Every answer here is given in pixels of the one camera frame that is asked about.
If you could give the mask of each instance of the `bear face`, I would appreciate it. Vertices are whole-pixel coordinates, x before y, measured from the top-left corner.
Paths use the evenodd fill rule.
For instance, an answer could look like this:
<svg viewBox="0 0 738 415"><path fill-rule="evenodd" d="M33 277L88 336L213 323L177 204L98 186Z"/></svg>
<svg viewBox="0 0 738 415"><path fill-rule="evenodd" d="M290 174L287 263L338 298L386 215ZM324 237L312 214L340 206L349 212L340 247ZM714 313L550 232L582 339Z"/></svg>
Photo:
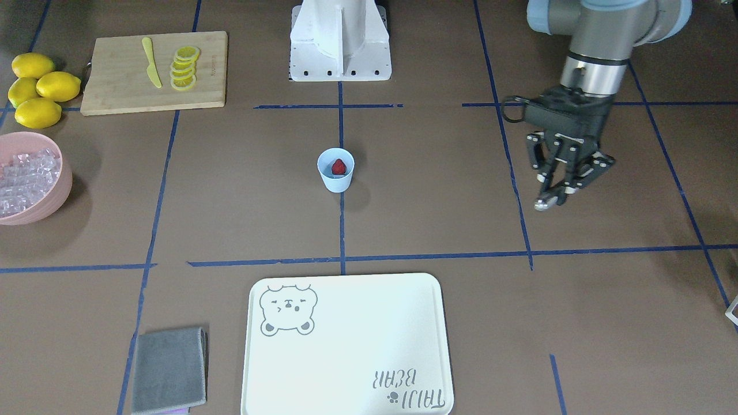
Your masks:
<svg viewBox="0 0 738 415"><path fill-rule="evenodd" d="M273 336L279 330L296 329L301 335L310 334L315 326L312 315L317 301L317 294L310 287L270 287L259 298L259 306L264 313L261 332Z"/></svg>

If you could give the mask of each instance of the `plastic knife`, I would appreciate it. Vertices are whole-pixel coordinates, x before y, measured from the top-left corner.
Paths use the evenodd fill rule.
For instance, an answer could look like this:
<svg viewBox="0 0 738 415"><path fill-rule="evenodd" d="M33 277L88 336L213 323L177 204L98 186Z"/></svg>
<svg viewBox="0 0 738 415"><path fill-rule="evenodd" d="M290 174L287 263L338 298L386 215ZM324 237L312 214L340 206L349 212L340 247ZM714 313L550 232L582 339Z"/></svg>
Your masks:
<svg viewBox="0 0 738 415"><path fill-rule="evenodd" d="M151 80L151 83L156 88L162 87L162 81L159 79L159 73L156 71L156 64L154 63L154 46L151 44L151 38L141 39L143 50L146 52L146 58L148 59L148 66L146 67L146 75Z"/></svg>

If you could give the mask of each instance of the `folded cloth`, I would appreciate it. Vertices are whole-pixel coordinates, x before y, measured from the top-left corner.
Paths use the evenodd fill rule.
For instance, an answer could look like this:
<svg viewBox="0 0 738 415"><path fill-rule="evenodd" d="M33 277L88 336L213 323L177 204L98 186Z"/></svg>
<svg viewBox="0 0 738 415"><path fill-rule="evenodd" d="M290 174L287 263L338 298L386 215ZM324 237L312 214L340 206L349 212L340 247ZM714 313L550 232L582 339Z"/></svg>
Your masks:
<svg viewBox="0 0 738 415"><path fill-rule="evenodd" d="M207 335L202 327L140 335L132 415L153 415L205 403Z"/></svg>
<svg viewBox="0 0 738 415"><path fill-rule="evenodd" d="M157 415L165 415L165 414L188 414L190 413L189 408L182 408L182 409L175 409L174 411L164 411L159 412Z"/></svg>

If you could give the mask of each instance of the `whole lemon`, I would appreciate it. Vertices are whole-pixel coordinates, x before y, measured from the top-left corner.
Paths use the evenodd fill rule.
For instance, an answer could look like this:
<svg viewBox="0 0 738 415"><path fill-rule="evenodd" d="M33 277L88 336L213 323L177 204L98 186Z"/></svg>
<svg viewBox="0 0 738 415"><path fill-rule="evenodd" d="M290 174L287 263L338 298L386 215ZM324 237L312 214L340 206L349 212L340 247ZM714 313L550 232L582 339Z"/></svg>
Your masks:
<svg viewBox="0 0 738 415"><path fill-rule="evenodd" d="M36 84L36 92L58 103L71 100L80 94L82 80L67 72L49 72Z"/></svg>
<svg viewBox="0 0 738 415"><path fill-rule="evenodd" d="M38 98L36 82L38 81L35 78L18 78L13 82L7 90L7 99L12 103L13 108L18 108L31 98Z"/></svg>
<svg viewBox="0 0 738 415"><path fill-rule="evenodd" d="M53 126L61 119L61 106L51 98L32 98L15 111L18 124L28 128L46 128Z"/></svg>
<svg viewBox="0 0 738 415"><path fill-rule="evenodd" d="M18 78L39 79L56 68L54 62L48 56L36 52L18 55L10 65Z"/></svg>

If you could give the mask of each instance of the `strawberry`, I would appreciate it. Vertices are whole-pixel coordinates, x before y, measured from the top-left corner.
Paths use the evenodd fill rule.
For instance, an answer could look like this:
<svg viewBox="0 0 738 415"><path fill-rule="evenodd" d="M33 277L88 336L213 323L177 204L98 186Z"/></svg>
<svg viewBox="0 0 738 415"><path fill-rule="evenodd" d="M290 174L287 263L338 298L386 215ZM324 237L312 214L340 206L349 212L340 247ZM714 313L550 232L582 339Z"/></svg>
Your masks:
<svg viewBox="0 0 738 415"><path fill-rule="evenodd" d="M331 167L331 173L336 175L346 174L346 164L344 164L343 160L337 159L333 163L333 167Z"/></svg>

